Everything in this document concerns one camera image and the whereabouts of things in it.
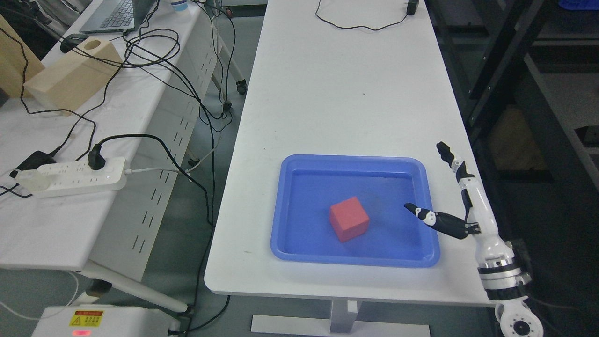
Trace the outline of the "robot arm white silver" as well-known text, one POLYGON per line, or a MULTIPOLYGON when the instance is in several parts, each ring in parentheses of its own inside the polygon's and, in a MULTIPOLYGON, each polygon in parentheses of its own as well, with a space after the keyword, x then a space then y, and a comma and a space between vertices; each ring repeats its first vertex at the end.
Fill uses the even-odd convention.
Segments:
POLYGON ((530 254, 522 239, 506 242, 514 257, 501 256, 478 266, 488 299, 494 304, 496 335, 501 337, 542 337, 545 329, 526 300, 531 299, 530 254))

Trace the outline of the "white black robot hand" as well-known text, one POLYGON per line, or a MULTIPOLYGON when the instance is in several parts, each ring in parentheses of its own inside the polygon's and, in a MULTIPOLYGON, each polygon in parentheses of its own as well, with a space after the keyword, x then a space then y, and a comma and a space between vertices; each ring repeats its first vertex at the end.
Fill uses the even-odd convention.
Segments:
POLYGON ((446 143, 439 142, 436 147, 443 162, 455 173, 466 215, 460 218, 412 203, 406 203, 404 207, 437 232, 460 240, 472 235, 476 241, 475 260, 483 274, 516 268, 515 252, 499 235, 497 220, 482 182, 468 172, 466 162, 454 155, 446 143))

